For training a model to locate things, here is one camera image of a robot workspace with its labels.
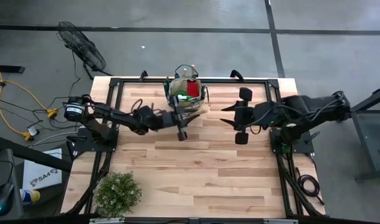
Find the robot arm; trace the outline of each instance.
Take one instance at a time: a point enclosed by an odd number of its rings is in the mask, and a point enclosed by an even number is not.
[[[308,96],[289,96],[281,102],[264,102],[248,107],[252,99],[250,89],[241,88],[240,97],[235,105],[223,111],[235,111],[234,121],[222,119],[240,133],[236,135],[237,144],[247,144],[245,129],[251,126],[280,128],[283,144],[291,144],[309,131],[326,121],[344,121],[350,118],[350,105],[342,91],[331,96],[310,98]]]
[[[183,109],[176,106],[174,111],[158,110],[158,113],[154,113],[152,108],[141,106],[141,104],[132,112],[125,113],[104,103],[94,102],[88,95],[70,97],[68,102],[64,103],[64,106],[64,117],[67,120],[81,123],[92,132],[93,138],[101,142],[108,142],[111,138],[111,131],[107,125],[100,124],[96,120],[97,118],[103,118],[126,126],[139,135],[145,135],[149,129],[157,131],[177,126],[179,130],[178,138],[183,141],[187,139],[187,134],[183,131],[183,128],[200,114],[196,113],[196,110],[183,111]],[[89,113],[89,107],[93,109],[93,113]]]

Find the fan stand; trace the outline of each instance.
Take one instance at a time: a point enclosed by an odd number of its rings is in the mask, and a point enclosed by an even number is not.
[[[88,70],[88,68],[87,68],[85,62],[83,63],[83,68],[85,69],[86,73],[88,74],[89,79],[93,80],[94,77],[90,74],[90,72],[89,72],[89,70]],[[108,75],[108,76],[113,76],[113,75],[111,75],[110,73],[108,73],[108,72],[104,72],[104,71],[101,71],[101,70],[99,70],[99,69],[97,69],[97,68],[91,68],[91,69],[92,69],[93,72],[101,72],[101,73],[106,74],[106,75]]]

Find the wooden tabletop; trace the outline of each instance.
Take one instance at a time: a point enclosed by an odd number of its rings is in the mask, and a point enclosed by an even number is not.
[[[282,97],[297,94],[294,79],[278,80]],[[90,93],[94,101],[106,101],[109,82],[110,77],[95,77]],[[242,83],[206,85],[211,106],[204,102],[202,108],[208,112],[185,129],[188,140],[184,142],[178,141],[175,127],[157,133],[150,131],[146,136],[120,127],[110,172],[133,171],[143,189],[140,204],[128,216],[285,217],[268,130],[258,135],[250,133],[247,145],[236,145],[236,132],[219,120],[233,119],[234,112],[221,109],[239,100],[240,87],[253,91],[250,106],[266,101],[265,88]],[[162,83],[128,83],[123,89],[120,110],[130,111],[139,98],[143,105],[154,103],[154,108],[169,109]],[[88,187],[94,157],[94,152],[86,152],[74,161],[61,212],[70,210]],[[295,154],[294,163],[301,174],[317,178],[313,163],[306,156]],[[295,212],[293,192],[288,192]],[[318,211],[325,212],[316,198],[308,199]]]

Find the fan grille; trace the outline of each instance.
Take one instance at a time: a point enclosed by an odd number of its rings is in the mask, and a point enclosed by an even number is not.
[[[92,70],[102,71],[106,62],[95,44],[80,32],[71,22],[59,22],[59,34],[65,45],[71,49]]]

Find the potted plant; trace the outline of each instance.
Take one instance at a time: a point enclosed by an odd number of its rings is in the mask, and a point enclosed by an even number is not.
[[[133,178],[133,172],[109,173],[93,191],[93,206],[105,218],[123,217],[140,202],[141,189]]]

